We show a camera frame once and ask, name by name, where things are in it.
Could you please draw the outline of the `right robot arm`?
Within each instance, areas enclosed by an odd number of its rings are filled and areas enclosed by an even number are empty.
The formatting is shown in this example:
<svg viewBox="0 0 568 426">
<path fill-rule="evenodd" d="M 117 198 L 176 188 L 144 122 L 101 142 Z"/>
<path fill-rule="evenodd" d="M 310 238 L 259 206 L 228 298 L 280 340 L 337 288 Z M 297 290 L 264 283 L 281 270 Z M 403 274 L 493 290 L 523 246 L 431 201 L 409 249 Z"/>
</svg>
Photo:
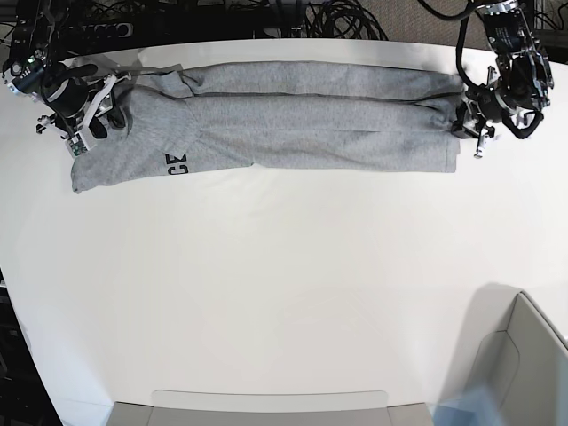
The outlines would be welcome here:
<svg viewBox="0 0 568 426">
<path fill-rule="evenodd" d="M 50 109 L 49 115 L 37 119 L 35 132 L 55 132 L 77 157 L 106 138 L 108 128 L 126 127 L 114 88 L 130 80 L 131 75 L 102 74 L 92 62 L 65 63 L 78 55 L 68 51 L 61 37 L 84 33 L 84 28 L 68 25 L 74 21 L 74 6 L 74 1 L 19 1 L 2 78 L 14 95 Z"/>
</svg>

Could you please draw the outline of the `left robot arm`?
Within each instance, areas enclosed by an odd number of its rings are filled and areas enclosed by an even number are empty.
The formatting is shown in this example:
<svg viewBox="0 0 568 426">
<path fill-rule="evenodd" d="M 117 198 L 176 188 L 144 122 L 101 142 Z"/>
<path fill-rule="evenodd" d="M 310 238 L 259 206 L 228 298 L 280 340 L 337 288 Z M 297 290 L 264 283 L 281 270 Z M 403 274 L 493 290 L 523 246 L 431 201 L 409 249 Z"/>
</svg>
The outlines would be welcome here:
<svg viewBox="0 0 568 426">
<path fill-rule="evenodd" d="M 550 105 L 548 92 L 554 88 L 554 80 L 548 55 L 534 37 L 522 5 L 518 1 L 468 1 L 455 15 L 439 12 L 425 1 L 420 5 L 440 20 L 460 23 L 455 65 L 464 88 L 452 134 L 474 138 L 478 159 L 495 138 L 496 124 L 504 125 L 517 139 L 529 138 L 544 119 L 543 110 Z M 481 19 L 496 55 L 496 66 L 488 68 L 484 84 L 473 83 L 462 62 L 472 14 Z"/>
</svg>

